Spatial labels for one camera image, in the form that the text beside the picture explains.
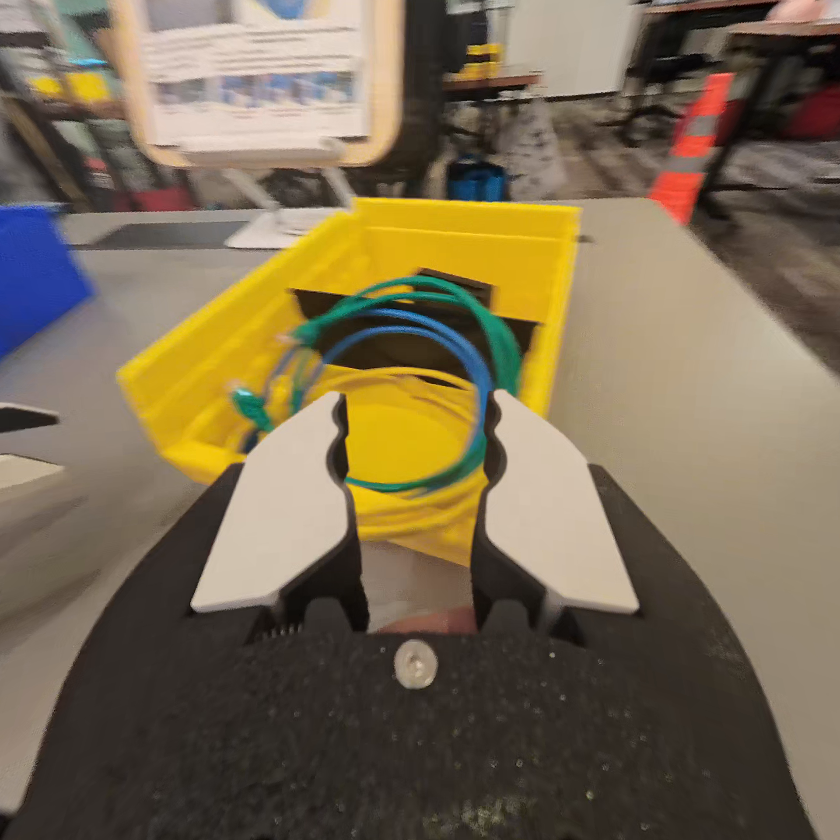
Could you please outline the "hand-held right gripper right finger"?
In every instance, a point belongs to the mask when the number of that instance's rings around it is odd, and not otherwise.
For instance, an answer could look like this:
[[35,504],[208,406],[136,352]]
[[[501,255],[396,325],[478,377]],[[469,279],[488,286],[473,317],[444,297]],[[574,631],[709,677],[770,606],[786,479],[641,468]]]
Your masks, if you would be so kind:
[[573,609],[637,614],[583,454],[504,390],[487,398],[485,435],[469,560],[477,626],[557,627]]

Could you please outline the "yellow plastic bin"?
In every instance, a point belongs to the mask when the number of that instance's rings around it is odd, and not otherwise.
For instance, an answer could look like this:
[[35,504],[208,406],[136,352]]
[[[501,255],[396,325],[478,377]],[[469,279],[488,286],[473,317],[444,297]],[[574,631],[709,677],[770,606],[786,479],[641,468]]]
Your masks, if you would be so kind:
[[[361,198],[141,351],[117,380],[158,454],[204,485],[320,397],[344,394],[360,538],[467,566],[487,483],[484,404],[504,390],[548,416],[579,232],[568,206]],[[489,283],[494,301],[422,268]],[[308,321],[289,287],[347,297]],[[389,307],[398,301],[454,303],[474,316],[492,368],[450,327]],[[327,327],[365,314],[408,325],[315,351]],[[435,341],[463,374],[332,364],[364,339],[400,333]]]

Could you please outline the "black divider of yellow bin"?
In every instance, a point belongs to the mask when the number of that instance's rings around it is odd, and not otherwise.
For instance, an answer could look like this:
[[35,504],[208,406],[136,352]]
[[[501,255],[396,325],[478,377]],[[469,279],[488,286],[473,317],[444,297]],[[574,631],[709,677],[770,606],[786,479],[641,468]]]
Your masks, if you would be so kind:
[[[452,275],[435,269],[422,268],[418,271],[420,277],[432,277],[452,282],[465,290],[471,297],[482,305],[489,305],[494,301],[497,288],[489,283]],[[288,291],[296,299],[298,308],[304,319],[311,321],[331,310],[339,302],[347,298],[342,293],[324,290],[289,287]],[[408,311],[414,308],[418,314],[434,319],[450,327],[468,340],[482,357],[483,361],[492,368],[488,339],[478,324],[476,318],[454,303],[444,302],[395,302],[389,303],[390,308]],[[338,345],[339,342],[363,329],[380,326],[407,326],[404,322],[394,318],[384,318],[365,314],[355,320],[342,322],[326,328],[324,334],[316,339],[315,351],[325,354]],[[355,370],[375,370],[392,366],[407,366],[415,369],[428,369],[455,375],[463,374],[464,370],[454,355],[444,347],[430,339],[415,335],[387,334],[364,339],[343,353],[333,365],[343,366]]]

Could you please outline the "instruction sheet on wooden board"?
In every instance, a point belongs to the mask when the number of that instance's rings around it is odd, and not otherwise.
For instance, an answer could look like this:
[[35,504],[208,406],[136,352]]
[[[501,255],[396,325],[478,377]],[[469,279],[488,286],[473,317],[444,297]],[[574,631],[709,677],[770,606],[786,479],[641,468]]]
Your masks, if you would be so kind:
[[134,141],[178,169],[366,167],[403,122],[406,3],[108,2]]

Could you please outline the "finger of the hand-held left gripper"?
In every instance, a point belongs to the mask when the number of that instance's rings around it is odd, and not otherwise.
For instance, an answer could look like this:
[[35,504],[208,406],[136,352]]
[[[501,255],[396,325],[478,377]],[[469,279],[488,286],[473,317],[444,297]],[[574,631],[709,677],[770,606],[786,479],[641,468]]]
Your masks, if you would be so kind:
[[27,429],[55,426],[60,416],[46,409],[21,405],[1,405],[1,434],[11,434]]
[[59,484],[66,468],[37,458],[1,455],[1,493],[33,494]]

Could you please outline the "white tablet stand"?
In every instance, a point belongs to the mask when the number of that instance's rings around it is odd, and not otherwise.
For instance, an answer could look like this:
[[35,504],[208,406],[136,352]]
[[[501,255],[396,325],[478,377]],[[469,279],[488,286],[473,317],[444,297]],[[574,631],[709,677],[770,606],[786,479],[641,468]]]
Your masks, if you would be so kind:
[[334,206],[288,208],[271,197],[252,174],[230,168],[222,170],[224,178],[261,211],[226,239],[226,247],[277,252],[293,246],[332,217],[348,214],[354,208],[356,194],[343,170],[326,167],[318,170],[318,174],[334,195]]

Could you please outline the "blue plastic bin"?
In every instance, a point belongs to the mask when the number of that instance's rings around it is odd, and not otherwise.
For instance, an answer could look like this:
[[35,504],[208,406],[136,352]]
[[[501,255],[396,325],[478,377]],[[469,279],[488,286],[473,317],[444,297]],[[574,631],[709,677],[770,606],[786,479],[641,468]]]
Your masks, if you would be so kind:
[[1,208],[2,359],[93,294],[51,212]]

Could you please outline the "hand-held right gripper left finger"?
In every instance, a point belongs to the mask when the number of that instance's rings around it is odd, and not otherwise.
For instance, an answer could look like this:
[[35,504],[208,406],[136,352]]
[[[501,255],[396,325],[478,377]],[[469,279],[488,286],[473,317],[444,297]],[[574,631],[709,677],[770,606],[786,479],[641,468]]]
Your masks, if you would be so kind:
[[197,614],[263,607],[303,624],[335,601],[366,631],[361,541],[346,485],[347,402],[328,392],[246,456],[191,600]]

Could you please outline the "orange traffic cone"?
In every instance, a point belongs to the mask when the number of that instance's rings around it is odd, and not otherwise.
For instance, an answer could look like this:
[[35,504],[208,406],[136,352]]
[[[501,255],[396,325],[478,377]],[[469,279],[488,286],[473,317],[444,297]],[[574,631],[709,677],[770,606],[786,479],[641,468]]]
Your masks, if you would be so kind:
[[735,77],[731,72],[719,72],[707,78],[698,99],[682,119],[648,195],[680,226],[688,225],[695,211],[716,145],[718,122],[726,110]]

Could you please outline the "blue bucket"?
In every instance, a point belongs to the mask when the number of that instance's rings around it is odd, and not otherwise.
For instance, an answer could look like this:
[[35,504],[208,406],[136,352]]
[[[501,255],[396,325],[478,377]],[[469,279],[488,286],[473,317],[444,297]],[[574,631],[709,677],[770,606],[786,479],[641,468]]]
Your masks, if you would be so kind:
[[505,168],[474,156],[462,156],[451,161],[445,185],[449,201],[504,203],[509,200]]

